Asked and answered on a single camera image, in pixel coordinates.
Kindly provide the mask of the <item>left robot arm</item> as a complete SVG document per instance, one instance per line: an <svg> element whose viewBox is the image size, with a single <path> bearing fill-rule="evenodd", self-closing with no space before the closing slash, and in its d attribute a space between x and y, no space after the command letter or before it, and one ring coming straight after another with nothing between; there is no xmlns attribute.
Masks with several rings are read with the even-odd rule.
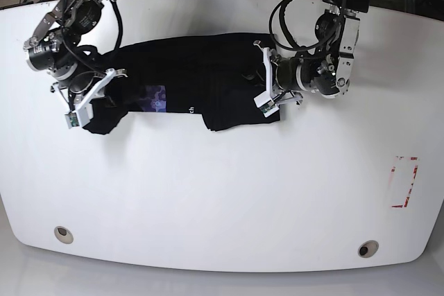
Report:
<svg viewBox="0 0 444 296"><path fill-rule="evenodd" d="M272 115L284 103L301 103L305 92L335 98L348 91L359 37L357 14L368 12L370 4L370 0L322 0L329 7L314 25L317 42L302 46L291 34L285 19L292 1L282 0L270 15L271 19L278 19L287 43L279 42L273 33L270 36L276 46L292 51L293 56L283 58L275 49L261 49L265 90L254 102L264 116Z"/></svg>

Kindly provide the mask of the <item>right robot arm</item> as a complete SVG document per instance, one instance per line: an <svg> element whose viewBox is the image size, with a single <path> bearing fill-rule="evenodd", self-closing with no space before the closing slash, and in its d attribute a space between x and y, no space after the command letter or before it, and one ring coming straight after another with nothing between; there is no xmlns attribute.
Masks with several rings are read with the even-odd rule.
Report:
<svg viewBox="0 0 444 296"><path fill-rule="evenodd" d="M45 14L31 37L24 43L29 67L47 71L55 78L50 91L59 95L69 118L81 110L98 111L102 115L126 114L126 106L114 102L106 87L123 77L119 70L107 69L109 58L102 58L96 47L80 46L81 37L98 24L105 0L59 0L55 8ZM117 19L117 40L121 46L123 22L117 0L112 4Z"/></svg>

